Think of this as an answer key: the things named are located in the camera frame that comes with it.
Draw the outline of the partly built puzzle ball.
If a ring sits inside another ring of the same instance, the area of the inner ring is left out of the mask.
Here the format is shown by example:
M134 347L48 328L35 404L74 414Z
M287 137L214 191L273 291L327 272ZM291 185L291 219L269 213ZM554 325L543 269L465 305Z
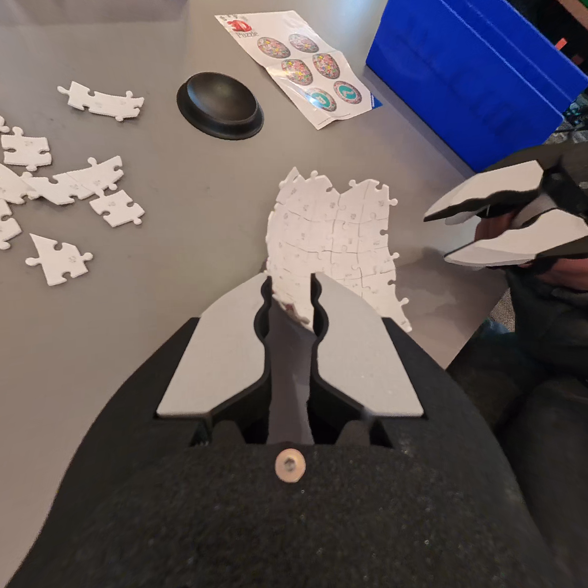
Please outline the partly built puzzle ball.
M279 184L268 217L265 272L273 298L298 324L313 329L311 276L324 273L406 333L412 326L396 294L397 252L390 252L390 209L398 200L375 179L349 181L340 193L325 175L293 167Z

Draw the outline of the blue plastic bin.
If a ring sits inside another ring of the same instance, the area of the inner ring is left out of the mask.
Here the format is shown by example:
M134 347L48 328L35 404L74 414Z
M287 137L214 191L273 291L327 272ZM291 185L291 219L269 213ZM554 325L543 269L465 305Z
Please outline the blue plastic bin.
M587 87L507 1L388 1L366 65L474 172L544 143Z

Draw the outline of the person's right forearm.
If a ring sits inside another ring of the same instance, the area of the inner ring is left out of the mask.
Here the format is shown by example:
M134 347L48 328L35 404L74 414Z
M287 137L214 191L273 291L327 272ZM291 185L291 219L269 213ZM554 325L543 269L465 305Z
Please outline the person's right forearm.
M521 347L558 371L587 378L587 291L506 270Z

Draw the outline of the black round ball stand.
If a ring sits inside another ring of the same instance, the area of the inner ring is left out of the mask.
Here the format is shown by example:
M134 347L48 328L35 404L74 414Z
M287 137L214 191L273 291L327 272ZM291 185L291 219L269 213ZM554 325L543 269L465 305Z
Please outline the black round ball stand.
M263 127L264 114L254 94L239 80L220 72L191 76L178 89L176 103L194 128L219 139L249 139Z

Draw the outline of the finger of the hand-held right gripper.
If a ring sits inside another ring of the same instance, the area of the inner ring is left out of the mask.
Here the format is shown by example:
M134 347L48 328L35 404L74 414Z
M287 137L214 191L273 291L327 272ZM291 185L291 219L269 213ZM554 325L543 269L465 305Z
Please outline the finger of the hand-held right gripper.
M509 229L493 239L481 239L445 255L448 263L471 268L521 265L540 254L587 237L587 224L576 215L551 209L531 224Z
M552 198L543 189L544 174L536 160L478 173L432 204L423 221L443 219L452 226L473 217L492 218L517 212L516 226L521 226L552 209Z

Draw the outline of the scatter of white puzzle pieces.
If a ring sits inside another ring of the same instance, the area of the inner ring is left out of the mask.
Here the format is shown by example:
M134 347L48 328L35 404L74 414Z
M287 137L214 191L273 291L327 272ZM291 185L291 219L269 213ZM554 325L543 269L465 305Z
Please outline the scatter of white puzzle pieces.
M123 176L120 156L101 163L88 159L87 167L56 174L51 178L35 176L39 168L52 164L48 139L26 136L17 126L9 127L1 118L1 250L11 247L11 240L22 233L13 216L12 207L25 200L41 199L55 206L68 206L90 199L91 209L110 227L142 224L145 214L140 204L117 187ZM68 278L88 272L86 264L93 259L90 252L81 253L77 246L30 233L36 257L27 258L29 267L40 266L48 286L66 283Z

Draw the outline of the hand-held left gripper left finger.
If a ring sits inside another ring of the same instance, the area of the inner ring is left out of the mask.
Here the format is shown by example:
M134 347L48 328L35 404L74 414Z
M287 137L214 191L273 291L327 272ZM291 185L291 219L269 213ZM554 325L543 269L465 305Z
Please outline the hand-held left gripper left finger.
M207 308L156 410L159 417L261 419L271 400L272 281L256 275Z

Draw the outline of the person's right hand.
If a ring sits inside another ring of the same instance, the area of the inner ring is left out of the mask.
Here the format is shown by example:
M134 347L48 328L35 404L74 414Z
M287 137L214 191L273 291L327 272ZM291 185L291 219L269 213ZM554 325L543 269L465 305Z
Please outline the person's right hand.
M476 227L475 240L493 239L511 228L518 210L513 210L499 217L482 219ZM535 277L544 283L565 287L580 292L587 291L587 258L559 259L554 265Z

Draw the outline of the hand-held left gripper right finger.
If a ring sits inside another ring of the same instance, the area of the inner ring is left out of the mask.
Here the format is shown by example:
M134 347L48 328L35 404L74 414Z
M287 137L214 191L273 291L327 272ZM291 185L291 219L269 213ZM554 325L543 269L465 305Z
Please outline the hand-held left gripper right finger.
M326 419L415 417L423 406L381 316L324 273L311 277L311 399Z

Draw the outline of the printed puzzle instruction sheet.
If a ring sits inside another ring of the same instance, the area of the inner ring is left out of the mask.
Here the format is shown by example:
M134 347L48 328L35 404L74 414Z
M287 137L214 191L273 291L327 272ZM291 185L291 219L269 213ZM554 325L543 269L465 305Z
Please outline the printed puzzle instruction sheet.
M342 52L321 39L296 11L215 18L315 129L382 106Z

